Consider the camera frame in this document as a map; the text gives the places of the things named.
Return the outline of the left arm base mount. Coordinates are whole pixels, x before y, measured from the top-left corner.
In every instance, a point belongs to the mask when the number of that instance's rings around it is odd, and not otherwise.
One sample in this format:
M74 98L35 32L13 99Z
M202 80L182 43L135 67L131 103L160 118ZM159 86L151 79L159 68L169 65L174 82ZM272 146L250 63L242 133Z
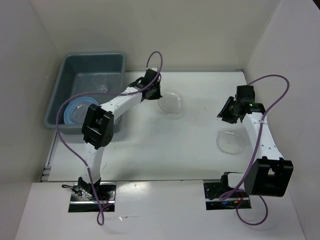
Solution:
M103 212L115 211L117 183L112 181L101 181L97 187L97 199L93 193L86 193L78 186L77 182L62 184L63 189L71 190L68 212L69 213L93 213L99 212L100 203Z

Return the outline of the blue plastic plate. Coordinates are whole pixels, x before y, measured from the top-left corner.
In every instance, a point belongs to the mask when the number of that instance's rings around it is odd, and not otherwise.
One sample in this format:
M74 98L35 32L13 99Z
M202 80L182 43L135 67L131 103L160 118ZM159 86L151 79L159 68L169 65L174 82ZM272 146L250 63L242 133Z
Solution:
M82 125L84 123L88 108L92 104L98 105L98 102L94 98L88 96L79 97L71 101L63 114L64 123L67 125Z

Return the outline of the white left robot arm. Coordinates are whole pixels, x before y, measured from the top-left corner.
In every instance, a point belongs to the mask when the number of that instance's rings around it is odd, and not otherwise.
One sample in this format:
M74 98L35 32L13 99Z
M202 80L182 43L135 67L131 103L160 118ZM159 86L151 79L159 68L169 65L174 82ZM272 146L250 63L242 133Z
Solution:
M121 95L101 105L89 106L81 129L85 170L77 183L87 199L94 200L100 194L102 156L114 136L115 121L144 100L160 99L160 82L159 70L148 68L145 75L132 82Z

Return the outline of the clear round glass dish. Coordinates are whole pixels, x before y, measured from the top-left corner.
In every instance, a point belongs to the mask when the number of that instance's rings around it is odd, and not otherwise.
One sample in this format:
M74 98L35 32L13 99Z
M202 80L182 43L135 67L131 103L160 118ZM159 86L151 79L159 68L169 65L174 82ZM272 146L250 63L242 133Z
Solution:
M165 89L161 95L162 97L158 100L158 106L163 112L175 115L181 113L183 108L183 98L178 91Z

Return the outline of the beige speckled dish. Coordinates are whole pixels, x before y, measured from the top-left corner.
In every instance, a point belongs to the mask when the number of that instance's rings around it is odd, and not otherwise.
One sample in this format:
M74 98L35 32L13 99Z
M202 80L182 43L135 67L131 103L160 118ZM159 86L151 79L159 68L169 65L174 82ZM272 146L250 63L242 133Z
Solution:
M65 110L66 124L82 124L85 120L88 108L93 103L90 101L80 101L70 104Z

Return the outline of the clear plastic cup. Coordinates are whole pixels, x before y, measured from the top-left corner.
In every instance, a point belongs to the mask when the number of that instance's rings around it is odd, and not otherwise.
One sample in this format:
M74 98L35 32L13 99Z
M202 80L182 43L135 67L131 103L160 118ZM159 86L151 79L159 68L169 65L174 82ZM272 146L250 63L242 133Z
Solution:
M104 74L94 74L92 77L92 83L98 93L106 93L109 90L107 83L107 76Z

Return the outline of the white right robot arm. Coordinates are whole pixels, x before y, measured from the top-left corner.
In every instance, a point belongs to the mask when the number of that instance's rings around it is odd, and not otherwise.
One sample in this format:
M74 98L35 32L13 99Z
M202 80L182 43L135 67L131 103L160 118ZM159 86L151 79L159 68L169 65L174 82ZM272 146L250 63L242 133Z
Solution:
M266 110L255 101L254 87L240 85L236 95L228 98L218 117L224 122L245 127L253 155L245 173L225 172L219 191L225 197L237 190L252 196L282 197L288 187L294 166L284 159L273 140Z

